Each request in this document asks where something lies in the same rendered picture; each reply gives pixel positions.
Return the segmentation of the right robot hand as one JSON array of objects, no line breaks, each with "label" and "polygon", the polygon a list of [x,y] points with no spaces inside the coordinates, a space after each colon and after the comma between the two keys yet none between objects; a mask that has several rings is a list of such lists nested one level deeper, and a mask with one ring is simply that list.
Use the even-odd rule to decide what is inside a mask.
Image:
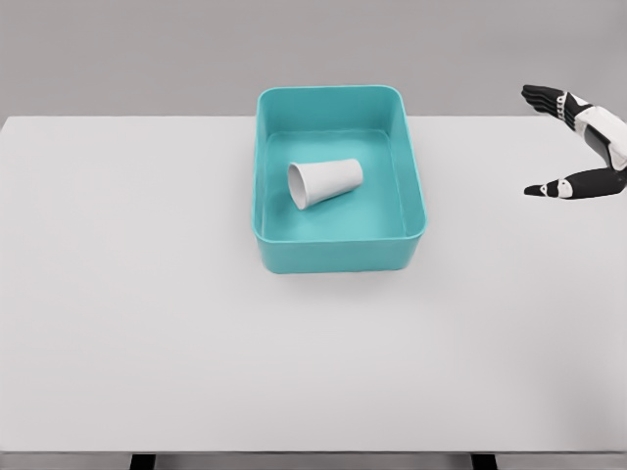
[{"label": "right robot hand", "polygon": [[524,195],[583,200],[612,196],[627,189],[627,121],[558,88],[525,84],[521,96],[536,112],[563,122],[604,162],[603,167],[530,185],[524,189]]}]

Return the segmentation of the white paper cup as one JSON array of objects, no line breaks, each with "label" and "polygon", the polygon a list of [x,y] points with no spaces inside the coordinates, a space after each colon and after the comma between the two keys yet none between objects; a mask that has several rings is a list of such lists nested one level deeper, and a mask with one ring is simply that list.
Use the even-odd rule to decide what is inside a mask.
[{"label": "white paper cup", "polygon": [[290,163],[288,188],[293,203],[303,211],[362,185],[363,171],[355,159],[321,163]]}]

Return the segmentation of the teal plastic basket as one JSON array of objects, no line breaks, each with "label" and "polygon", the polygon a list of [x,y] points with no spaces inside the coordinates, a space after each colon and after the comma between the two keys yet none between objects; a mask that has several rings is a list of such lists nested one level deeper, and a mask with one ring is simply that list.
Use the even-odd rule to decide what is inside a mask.
[{"label": "teal plastic basket", "polygon": [[[303,211],[290,164],[354,159],[362,184]],[[406,267],[427,211],[402,95],[388,85],[275,87],[258,98],[251,226],[273,273]]]}]

